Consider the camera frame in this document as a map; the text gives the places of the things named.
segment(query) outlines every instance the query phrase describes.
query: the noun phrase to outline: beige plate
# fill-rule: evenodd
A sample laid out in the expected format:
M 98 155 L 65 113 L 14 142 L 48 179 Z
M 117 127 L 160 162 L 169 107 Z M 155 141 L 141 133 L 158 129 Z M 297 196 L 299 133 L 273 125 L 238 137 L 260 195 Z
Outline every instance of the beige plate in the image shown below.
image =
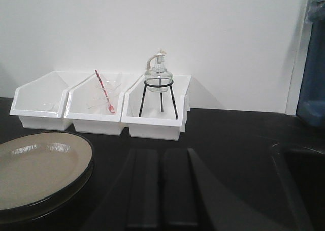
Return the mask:
M 45 199 L 73 183 L 92 158 L 90 144 L 67 133 L 41 133 L 0 145 L 0 211 Z

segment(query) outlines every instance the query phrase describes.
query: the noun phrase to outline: black table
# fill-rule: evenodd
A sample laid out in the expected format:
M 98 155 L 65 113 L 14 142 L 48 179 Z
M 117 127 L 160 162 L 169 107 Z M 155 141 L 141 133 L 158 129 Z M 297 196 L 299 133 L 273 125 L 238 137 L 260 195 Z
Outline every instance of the black table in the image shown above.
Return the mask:
M 9 116 L 11 102 L 0 98 L 0 143 L 45 131 L 24 129 L 17 116 Z M 66 131 L 75 132 L 73 126 Z M 132 138 L 127 128 L 120 136 L 79 134 L 94 145 L 95 169 L 85 187 L 52 213 L 0 230 L 79 230 L 111 191 L 130 149 L 156 149 L 162 155 L 169 148 L 193 148 L 229 192 L 282 230 L 297 230 L 268 149 L 280 142 L 325 147 L 323 132 L 303 125 L 297 117 L 212 109 L 191 109 L 186 132 L 178 141 Z M 255 221 L 247 222 L 255 230 Z

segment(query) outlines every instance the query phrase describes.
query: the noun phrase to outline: white wall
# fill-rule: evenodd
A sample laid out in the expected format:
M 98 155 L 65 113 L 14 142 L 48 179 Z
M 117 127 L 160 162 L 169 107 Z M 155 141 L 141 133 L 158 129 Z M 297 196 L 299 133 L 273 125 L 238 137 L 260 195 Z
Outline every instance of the white wall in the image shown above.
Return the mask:
M 302 5 L 0 0 L 0 96 L 53 69 L 144 72 L 162 48 L 171 72 L 192 74 L 192 107 L 285 112 Z

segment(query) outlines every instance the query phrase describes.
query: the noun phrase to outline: blue container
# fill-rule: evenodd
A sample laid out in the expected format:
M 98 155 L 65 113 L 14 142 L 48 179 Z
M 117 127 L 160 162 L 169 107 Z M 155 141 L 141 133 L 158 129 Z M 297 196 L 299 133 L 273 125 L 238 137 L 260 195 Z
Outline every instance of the blue container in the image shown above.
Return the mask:
M 297 116 L 310 126 L 325 128 L 325 21 L 313 24 Z

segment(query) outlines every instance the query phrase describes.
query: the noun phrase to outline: white plastic bin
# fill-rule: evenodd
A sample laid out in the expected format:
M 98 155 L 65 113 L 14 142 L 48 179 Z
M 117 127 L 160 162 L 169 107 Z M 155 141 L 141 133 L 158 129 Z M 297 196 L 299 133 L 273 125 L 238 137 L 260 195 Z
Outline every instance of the white plastic bin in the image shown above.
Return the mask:
M 24 128 L 65 130 L 63 117 L 68 91 L 93 73 L 52 71 L 16 89 L 10 115 L 18 115 Z
M 185 132 L 186 113 L 189 111 L 187 90 L 191 76 L 175 75 L 172 85 L 178 119 L 176 119 L 170 90 L 162 93 L 164 112 L 160 111 L 159 93 L 147 89 L 142 115 L 139 116 L 144 89 L 144 76 L 125 94 L 121 122 L 127 123 L 132 137 L 178 140 Z
M 101 73 L 101 80 L 114 80 L 118 74 Z M 119 93 L 109 99 L 115 108 L 115 114 L 107 110 L 104 91 L 98 81 L 97 75 L 93 75 L 87 81 L 75 87 L 69 92 L 65 118 L 72 119 L 75 130 L 78 132 L 120 135 L 125 128 L 121 123 L 124 95 L 139 79 L 139 74 L 122 74 Z

